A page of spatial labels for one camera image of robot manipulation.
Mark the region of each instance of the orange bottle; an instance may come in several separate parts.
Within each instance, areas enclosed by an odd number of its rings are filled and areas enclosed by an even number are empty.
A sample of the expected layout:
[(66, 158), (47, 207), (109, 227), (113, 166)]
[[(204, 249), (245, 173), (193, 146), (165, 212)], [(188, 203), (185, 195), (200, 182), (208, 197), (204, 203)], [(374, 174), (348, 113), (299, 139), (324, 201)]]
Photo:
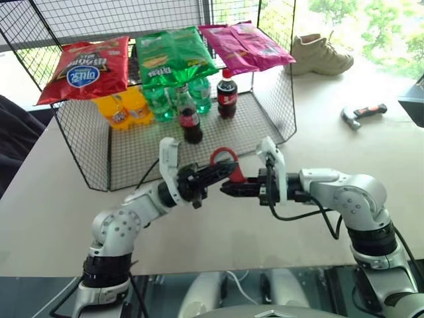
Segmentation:
[(92, 101), (97, 104), (99, 112), (107, 119), (113, 128), (129, 128), (131, 118), (128, 111), (123, 107), (120, 96), (109, 95), (92, 99)]
[(153, 121), (153, 113), (148, 108), (147, 100), (140, 91), (140, 85), (128, 87), (118, 94), (124, 108), (129, 112), (131, 121), (136, 124), (149, 125)]

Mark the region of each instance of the red bottle cap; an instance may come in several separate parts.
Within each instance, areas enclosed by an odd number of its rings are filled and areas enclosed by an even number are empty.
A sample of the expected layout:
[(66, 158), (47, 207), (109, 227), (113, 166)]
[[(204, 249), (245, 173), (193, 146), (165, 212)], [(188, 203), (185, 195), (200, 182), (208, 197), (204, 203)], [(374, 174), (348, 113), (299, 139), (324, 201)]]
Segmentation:
[(223, 77), (224, 78), (231, 78), (231, 71), (228, 68), (223, 69)]

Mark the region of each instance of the hammer handle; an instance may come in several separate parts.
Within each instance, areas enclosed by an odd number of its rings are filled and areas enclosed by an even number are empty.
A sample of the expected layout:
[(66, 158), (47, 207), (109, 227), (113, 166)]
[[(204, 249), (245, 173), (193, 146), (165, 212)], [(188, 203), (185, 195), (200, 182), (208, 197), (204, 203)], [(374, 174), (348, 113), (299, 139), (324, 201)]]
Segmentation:
[(387, 111), (387, 106), (384, 104), (379, 104), (378, 106), (365, 107), (362, 109), (357, 109), (353, 113), (356, 115), (356, 118), (368, 117), (374, 114), (384, 114)]

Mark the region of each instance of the dark fabric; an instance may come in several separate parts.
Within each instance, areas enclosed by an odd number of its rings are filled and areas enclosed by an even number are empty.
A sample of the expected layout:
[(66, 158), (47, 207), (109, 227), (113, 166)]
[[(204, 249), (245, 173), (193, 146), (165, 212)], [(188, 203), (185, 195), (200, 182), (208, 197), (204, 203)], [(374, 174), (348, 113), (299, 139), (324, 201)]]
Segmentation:
[(45, 128), (32, 115), (0, 95), (0, 197)]
[(34, 110), (34, 111), (29, 111), (29, 113), (34, 116), (40, 123), (42, 123), (43, 125), (48, 125), (49, 122), (52, 120), (53, 118), (53, 111), (49, 108), (49, 109), (41, 109), (41, 110)]

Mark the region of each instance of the red chip bag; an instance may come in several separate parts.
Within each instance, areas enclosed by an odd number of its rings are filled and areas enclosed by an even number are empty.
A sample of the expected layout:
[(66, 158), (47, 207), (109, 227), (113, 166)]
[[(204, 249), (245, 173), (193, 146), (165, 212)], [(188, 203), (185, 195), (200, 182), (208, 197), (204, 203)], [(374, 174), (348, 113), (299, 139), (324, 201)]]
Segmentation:
[(66, 45), (37, 105), (93, 99), (127, 89), (128, 36)]

